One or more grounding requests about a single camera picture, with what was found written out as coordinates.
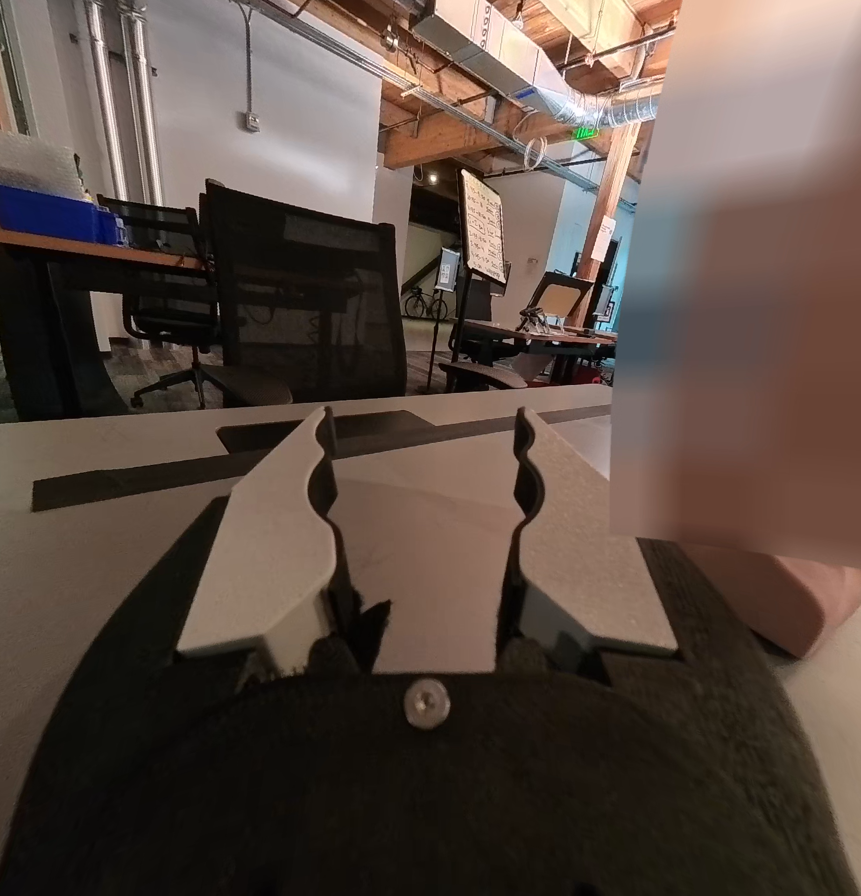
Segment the grey office chair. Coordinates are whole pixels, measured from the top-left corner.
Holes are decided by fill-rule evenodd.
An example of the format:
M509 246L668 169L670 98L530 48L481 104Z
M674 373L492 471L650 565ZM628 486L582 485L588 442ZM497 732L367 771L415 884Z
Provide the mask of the grey office chair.
M442 361L438 368L446 375L447 393L493 390L523 390L527 383L512 370L473 362Z

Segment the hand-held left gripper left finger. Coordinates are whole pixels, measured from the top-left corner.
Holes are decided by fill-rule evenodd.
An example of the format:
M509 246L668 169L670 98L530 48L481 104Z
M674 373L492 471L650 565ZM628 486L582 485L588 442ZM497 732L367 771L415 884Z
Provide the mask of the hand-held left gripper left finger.
M177 643L186 658L254 650L277 674L357 616L341 532L332 410L305 418L234 487Z

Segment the black mesh office chair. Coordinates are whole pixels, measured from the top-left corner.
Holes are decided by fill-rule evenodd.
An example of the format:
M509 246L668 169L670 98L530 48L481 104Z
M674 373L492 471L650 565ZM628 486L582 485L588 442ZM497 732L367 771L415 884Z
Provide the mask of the black mesh office chair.
M227 395L249 406L406 392L395 227L207 181Z

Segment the silver air duct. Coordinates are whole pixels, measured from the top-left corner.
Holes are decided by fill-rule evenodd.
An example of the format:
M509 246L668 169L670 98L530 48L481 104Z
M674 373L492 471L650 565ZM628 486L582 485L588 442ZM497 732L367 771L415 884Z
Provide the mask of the silver air duct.
M609 130L656 118L660 84L613 96L576 91L545 51L490 2L430 1L410 17L410 28L506 98L563 126Z

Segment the sign stand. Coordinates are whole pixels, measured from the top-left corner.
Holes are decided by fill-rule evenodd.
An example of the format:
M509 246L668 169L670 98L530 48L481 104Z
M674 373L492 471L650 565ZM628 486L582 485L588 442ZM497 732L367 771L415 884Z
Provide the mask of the sign stand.
M433 371L436 360L438 334L440 323L444 316L444 293L453 293L458 288L459 268L461 255L459 252L451 248L442 248L438 260L437 276L432 292L432 298L427 312L433 321L432 342L430 349L430 360L428 364L425 393L431 392Z

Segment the clear bubble wrap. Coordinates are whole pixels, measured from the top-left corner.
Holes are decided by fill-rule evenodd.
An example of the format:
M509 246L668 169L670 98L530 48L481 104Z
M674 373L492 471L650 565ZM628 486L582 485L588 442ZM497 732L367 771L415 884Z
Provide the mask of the clear bubble wrap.
M0 130L0 185L85 199L72 149L4 130Z

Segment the blue plastic bin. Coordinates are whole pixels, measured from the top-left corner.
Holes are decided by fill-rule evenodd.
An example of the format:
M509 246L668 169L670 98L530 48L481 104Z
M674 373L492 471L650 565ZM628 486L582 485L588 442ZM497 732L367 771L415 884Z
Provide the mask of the blue plastic bin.
M0 185L0 228L103 245L129 245L122 219L88 200Z

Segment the wooden table with dark legs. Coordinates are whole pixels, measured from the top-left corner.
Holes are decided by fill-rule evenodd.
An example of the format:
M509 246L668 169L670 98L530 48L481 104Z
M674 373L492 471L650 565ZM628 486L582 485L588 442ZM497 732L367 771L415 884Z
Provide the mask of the wooden table with dark legs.
M601 330L580 333L529 333L492 322L467 320L461 340L452 349L455 360L467 358L491 366L508 362L524 385L596 385L602 381L599 366L615 357L617 340Z

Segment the silver insulated pipe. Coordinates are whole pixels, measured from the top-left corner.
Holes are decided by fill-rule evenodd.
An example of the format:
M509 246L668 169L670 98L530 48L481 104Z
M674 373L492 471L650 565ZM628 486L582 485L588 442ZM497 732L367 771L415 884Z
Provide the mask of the silver insulated pipe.
M93 74L114 191L113 196L121 201L126 201L128 199L128 184L111 79L110 49L107 43L103 3L100 1L84 1L84 4L92 52Z
M146 7L140 2L122 1L119 8L143 196L146 203L162 206L164 196L151 84L153 73L147 52Z

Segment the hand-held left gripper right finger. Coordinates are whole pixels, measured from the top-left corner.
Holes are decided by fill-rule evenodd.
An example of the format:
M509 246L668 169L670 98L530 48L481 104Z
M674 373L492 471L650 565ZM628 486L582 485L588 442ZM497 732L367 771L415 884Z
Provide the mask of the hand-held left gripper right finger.
M607 478L532 409L515 415L513 450L523 518L503 579L501 655L531 641L570 673L604 652L677 658L637 540L611 532Z

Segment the wooden post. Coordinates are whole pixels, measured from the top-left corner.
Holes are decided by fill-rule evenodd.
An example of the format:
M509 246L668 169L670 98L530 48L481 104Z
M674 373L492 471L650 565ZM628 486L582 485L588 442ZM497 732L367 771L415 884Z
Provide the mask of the wooden post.
M604 172L579 257L578 276L582 280L595 281L597 277L602 262L593 257L594 247L604 219L614 217L640 127L640 123L634 123L613 130Z

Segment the bicycle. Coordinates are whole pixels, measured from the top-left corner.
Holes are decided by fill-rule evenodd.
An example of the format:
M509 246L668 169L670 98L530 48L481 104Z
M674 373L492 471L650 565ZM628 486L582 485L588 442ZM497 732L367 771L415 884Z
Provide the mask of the bicycle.
M415 285L403 299L402 312L405 317L410 319L427 319L436 322L447 319L449 309L445 297L440 291L436 290L429 294Z

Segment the wooden desk with black legs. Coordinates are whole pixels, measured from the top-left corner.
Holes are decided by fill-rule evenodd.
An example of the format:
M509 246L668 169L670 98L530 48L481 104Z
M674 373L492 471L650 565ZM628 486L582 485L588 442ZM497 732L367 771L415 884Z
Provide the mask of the wooden desk with black legs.
M206 280L195 255L0 228L0 348L23 422L127 413L101 357L92 293L120 294L143 274Z

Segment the whiteboard on stand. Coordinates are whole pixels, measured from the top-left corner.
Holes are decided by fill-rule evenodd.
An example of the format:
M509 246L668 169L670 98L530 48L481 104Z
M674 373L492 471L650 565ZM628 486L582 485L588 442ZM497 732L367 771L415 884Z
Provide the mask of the whiteboard on stand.
M458 186L464 276L457 293L457 318L450 345L452 362L459 361L473 277L500 287L507 285L501 196L467 168L459 169Z

